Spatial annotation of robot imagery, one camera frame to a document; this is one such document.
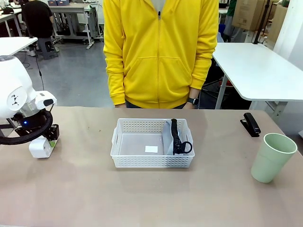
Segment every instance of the cup rim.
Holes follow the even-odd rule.
[[[280,151],[280,150],[277,150],[277,149],[273,148],[273,147],[270,146],[270,145],[266,142],[266,140],[265,140],[265,137],[268,136],[268,135],[279,135],[279,136],[284,136],[284,137],[288,138],[288,139],[295,145],[295,150],[294,150],[293,152],[283,152],[283,151]],[[269,146],[271,149],[273,149],[273,150],[275,150],[275,151],[277,151],[277,152],[279,152],[279,153],[282,153],[282,154],[293,154],[293,153],[297,152],[297,150],[298,150],[297,144],[296,144],[291,138],[289,138],[289,137],[287,137],[287,136],[285,136],[285,135],[279,134],[279,133],[268,133],[268,134],[266,134],[266,135],[263,137],[263,141],[264,141],[265,144],[266,144],[267,146]]]

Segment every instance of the zipper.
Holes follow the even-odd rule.
[[[158,29],[159,29],[159,35],[158,35],[158,92],[157,92],[157,98],[158,98],[158,108],[160,109],[160,29],[161,29],[161,12],[158,12]]]

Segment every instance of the smartwatch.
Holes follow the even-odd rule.
[[[187,102],[192,103],[193,105],[198,105],[199,99],[198,98],[188,98]]]

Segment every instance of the plastic cup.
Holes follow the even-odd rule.
[[[297,150],[296,143],[284,135],[265,135],[252,165],[251,175],[259,182],[271,182]]]

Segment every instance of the gray shirt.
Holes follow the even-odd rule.
[[[154,5],[156,11],[157,12],[159,12],[159,11],[162,12],[166,0],[151,0],[151,1]]]

